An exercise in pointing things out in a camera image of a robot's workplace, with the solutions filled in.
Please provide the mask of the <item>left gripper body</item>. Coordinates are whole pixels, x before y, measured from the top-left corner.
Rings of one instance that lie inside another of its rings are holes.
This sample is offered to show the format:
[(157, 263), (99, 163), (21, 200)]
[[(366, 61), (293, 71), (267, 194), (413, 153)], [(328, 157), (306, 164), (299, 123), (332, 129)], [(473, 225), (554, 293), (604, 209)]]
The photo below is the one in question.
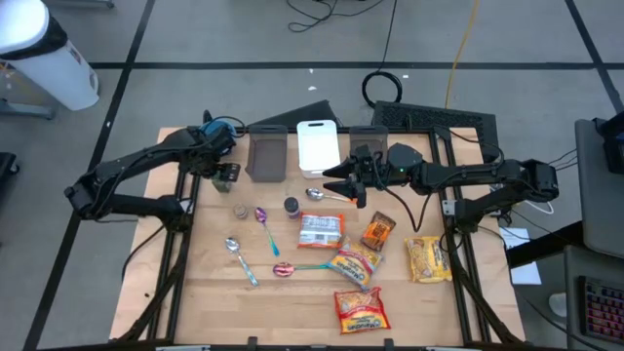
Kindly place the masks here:
[(231, 152), (236, 145), (232, 136), (218, 136), (202, 145), (194, 152), (194, 167), (196, 169), (210, 169), (215, 167), (220, 159)]

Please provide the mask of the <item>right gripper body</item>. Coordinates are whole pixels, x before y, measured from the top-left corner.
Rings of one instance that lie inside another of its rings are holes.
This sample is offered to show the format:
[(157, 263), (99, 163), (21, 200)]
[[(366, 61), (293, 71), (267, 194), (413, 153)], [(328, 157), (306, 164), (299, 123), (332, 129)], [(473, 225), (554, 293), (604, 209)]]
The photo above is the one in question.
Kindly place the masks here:
[(355, 186), (356, 205), (362, 209), (367, 205), (367, 188), (379, 191), (386, 189), (385, 165), (381, 162), (380, 151), (371, 152), (367, 145), (358, 146), (353, 157), (355, 159), (353, 180)]

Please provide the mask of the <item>orange white ramen packet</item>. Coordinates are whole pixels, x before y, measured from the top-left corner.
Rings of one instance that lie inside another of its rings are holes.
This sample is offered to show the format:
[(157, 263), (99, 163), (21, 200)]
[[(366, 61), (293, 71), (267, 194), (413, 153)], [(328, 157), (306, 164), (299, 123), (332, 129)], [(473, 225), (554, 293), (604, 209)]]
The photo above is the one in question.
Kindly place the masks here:
[(344, 240), (344, 216), (303, 213), (300, 217), (299, 248), (340, 249)]

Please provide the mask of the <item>purple iridescent spoon teal handle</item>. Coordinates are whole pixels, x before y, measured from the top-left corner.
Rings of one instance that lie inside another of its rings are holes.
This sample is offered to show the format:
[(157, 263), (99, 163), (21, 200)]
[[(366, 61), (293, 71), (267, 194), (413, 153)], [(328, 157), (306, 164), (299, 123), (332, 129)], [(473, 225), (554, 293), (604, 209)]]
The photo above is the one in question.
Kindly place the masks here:
[(263, 229), (264, 229), (264, 231), (265, 231), (265, 233), (266, 233), (266, 235), (268, 237), (269, 245), (271, 247), (271, 250), (272, 250), (273, 254), (275, 256), (279, 256), (280, 255), (280, 251), (279, 251), (279, 249), (278, 249), (278, 247), (277, 247), (277, 245), (275, 243), (275, 240), (274, 240), (274, 238), (273, 238), (273, 236), (272, 236), (272, 234), (271, 234), (271, 232), (270, 232), (270, 230), (269, 230), (269, 228), (267, 226), (267, 219), (268, 219), (267, 212), (263, 208), (256, 207), (254, 209), (254, 217), (262, 225), (262, 227), (263, 227)]

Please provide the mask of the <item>small orange brown snack packet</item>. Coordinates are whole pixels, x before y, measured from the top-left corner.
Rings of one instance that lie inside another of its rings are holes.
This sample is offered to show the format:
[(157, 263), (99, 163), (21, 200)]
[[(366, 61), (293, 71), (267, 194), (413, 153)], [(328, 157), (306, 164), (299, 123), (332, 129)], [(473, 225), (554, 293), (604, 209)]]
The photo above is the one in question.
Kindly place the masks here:
[(395, 226), (396, 221), (394, 219), (381, 212), (376, 212), (361, 238), (361, 243), (380, 252)]

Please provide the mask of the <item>silver spoon blue handle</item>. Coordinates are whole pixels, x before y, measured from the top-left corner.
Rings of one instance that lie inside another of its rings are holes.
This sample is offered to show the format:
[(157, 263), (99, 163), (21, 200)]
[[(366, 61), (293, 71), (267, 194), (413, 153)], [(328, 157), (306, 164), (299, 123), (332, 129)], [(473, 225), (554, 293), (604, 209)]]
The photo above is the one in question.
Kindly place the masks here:
[(240, 243), (236, 239), (234, 239), (234, 238), (227, 238), (225, 240), (225, 247), (226, 247), (226, 249), (228, 249), (232, 254), (234, 254), (238, 258), (238, 260), (239, 260), (240, 264), (242, 265), (243, 270), (245, 271), (245, 273), (246, 273), (248, 279), (250, 280), (251, 284), (254, 287), (258, 287), (259, 283), (258, 283), (254, 273), (252, 272), (251, 268), (246, 263), (246, 261), (244, 260), (243, 256), (240, 253)]

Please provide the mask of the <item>pink iridescent spoon rainbow handle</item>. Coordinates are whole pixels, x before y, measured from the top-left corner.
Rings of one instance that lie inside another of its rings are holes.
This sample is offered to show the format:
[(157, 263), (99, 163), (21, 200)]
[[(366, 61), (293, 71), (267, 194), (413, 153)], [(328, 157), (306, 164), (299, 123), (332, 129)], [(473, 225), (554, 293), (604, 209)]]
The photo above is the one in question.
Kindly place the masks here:
[(287, 262), (280, 262), (273, 266), (272, 271), (275, 276), (287, 278), (290, 277), (295, 271), (303, 271), (303, 270), (321, 270), (321, 269), (329, 269), (330, 267), (327, 264), (317, 264), (317, 265), (292, 265)]

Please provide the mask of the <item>blue bowl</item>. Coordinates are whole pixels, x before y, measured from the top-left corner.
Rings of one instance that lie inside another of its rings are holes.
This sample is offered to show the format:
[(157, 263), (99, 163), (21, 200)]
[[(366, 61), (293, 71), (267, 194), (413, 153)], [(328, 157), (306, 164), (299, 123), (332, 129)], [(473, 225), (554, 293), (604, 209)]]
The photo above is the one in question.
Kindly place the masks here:
[(231, 137), (236, 137), (236, 129), (229, 123), (224, 120), (212, 120), (203, 124), (200, 127), (200, 130), (206, 135), (210, 136), (212, 134), (218, 134), (220, 132), (226, 131), (227, 134)]

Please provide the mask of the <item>gray plastic bin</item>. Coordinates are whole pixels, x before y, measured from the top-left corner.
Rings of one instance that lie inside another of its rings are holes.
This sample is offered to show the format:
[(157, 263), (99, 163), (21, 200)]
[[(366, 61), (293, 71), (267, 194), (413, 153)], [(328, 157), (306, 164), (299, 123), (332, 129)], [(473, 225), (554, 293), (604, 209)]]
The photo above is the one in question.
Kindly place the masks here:
[(386, 160), (387, 137), (389, 130), (385, 126), (354, 126), (349, 129), (350, 154), (354, 155), (356, 149), (366, 145), (370, 154), (380, 152), (382, 160)]
[(286, 179), (288, 128), (281, 125), (249, 127), (250, 146), (246, 173), (253, 182)]

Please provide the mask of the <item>white plastic bin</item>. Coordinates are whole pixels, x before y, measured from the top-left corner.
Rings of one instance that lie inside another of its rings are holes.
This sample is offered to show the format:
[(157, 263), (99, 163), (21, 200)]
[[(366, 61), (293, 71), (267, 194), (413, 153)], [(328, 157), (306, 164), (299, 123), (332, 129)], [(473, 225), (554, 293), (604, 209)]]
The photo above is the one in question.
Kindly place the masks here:
[(336, 123), (332, 120), (303, 121), (296, 125), (299, 168), (305, 178), (323, 177), (340, 164)]

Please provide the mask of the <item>blue yellow ramen packet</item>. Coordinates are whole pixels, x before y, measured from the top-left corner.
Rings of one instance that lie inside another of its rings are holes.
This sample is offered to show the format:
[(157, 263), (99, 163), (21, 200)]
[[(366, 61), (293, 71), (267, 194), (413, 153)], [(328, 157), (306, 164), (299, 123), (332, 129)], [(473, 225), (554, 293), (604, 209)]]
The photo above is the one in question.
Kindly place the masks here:
[(337, 254), (328, 262), (329, 269), (339, 273), (361, 290), (370, 288), (371, 277), (376, 272), (383, 255), (366, 245), (345, 238)]

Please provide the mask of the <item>black perforated panel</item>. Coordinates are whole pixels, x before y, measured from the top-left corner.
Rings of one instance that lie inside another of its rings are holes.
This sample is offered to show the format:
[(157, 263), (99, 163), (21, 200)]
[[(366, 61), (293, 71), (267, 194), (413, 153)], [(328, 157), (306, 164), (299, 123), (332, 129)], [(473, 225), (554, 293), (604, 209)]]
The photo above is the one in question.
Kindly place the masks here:
[(473, 128), (477, 132), (478, 141), (483, 143), (481, 153), (484, 161), (492, 162), (498, 156), (495, 149), (498, 145), (496, 118), (493, 114), (379, 101), (374, 108), (371, 123), (405, 131), (431, 128), (434, 125)]

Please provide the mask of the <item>red yellow ramen packet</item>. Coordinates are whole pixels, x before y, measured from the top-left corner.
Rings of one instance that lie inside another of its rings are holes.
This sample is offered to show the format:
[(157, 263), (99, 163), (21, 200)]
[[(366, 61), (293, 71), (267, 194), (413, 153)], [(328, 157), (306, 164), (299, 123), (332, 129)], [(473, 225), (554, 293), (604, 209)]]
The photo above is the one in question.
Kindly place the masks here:
[(375, 287), (333, 295), (341, 334), (391, 329), (380, 292), (381, 288)]

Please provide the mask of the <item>white trash can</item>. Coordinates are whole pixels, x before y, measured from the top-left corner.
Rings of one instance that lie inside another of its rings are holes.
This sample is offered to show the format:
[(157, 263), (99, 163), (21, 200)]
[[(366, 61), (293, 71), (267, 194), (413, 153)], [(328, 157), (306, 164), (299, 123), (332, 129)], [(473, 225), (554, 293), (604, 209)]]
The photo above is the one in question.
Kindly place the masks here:
[(97, 74), (42, 0), (0, 0), (0, 60), (69, 110), (99, 101)]

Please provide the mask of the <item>white paper sheet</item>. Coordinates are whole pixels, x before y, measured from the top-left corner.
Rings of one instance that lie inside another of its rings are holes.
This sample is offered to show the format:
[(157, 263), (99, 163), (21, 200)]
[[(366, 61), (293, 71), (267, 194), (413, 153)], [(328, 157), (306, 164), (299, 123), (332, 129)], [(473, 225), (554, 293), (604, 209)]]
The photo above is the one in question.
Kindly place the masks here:
[[(525, 228), (500, 227), (499, 230), (506, 251), (530, 241)], [(511, 268), (510, 273), (513, 285), (540, 286), (542, 284), (538, 266), (535, 261), (523, 266)]]

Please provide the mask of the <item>gray furniture base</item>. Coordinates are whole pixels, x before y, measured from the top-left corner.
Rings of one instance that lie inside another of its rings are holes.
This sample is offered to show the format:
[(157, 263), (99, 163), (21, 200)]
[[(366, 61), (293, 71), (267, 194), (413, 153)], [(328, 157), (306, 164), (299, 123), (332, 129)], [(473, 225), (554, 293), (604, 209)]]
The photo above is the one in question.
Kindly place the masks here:
[(52, 120), (55, 118), (55, 111), (52, 107), (9, 102), (5, 98), (0, 98), (0, 115), (29, 116)]

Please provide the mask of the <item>gray desk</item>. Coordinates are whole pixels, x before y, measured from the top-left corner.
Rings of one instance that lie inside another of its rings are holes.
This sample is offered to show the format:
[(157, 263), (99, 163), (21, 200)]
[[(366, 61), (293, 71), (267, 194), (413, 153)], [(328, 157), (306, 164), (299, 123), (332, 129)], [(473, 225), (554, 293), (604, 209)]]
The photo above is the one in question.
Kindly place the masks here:
[(624, 258), (624, 175), (609, 171), (594, 121), (577, 120), (574, 131), (584, 244)]
[(567, 346), (578, 350), (624, 351), (622, 344), (611, 343), (581, 333), (578, 288), (580, 276), (624, 284), (624, 260), (576, 247), (565, 249)]

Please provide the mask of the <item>white computer mouse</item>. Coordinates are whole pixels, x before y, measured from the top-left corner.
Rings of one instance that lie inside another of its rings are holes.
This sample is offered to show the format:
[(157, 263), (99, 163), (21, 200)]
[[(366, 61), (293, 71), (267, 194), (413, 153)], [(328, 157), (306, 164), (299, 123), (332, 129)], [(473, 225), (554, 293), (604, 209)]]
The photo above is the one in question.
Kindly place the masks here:
[(565, 292), (557, 292), (551, 294), (548, 298), (548, 305), (551, 311), (558, 317), (567, 317), (567, 303)]

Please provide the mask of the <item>black device on desk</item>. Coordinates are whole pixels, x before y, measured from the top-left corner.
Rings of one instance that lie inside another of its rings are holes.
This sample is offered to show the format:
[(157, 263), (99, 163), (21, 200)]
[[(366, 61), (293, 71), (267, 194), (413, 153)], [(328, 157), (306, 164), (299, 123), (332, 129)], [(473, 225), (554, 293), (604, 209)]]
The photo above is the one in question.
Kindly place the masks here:
[(597, 133), (603, 139), (604, 155), (611, 173), (624, 175), (624, 111), (609, 120), (594, 120)]

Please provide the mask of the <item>backlit keyboard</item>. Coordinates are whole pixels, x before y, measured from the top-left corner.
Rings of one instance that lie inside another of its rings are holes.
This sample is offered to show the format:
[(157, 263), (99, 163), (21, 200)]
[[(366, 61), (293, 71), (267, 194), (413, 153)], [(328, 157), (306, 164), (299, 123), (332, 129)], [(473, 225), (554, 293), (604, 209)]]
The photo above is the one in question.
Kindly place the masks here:
[(581, 333), (624, 345), (624, 284), (578, 278)]

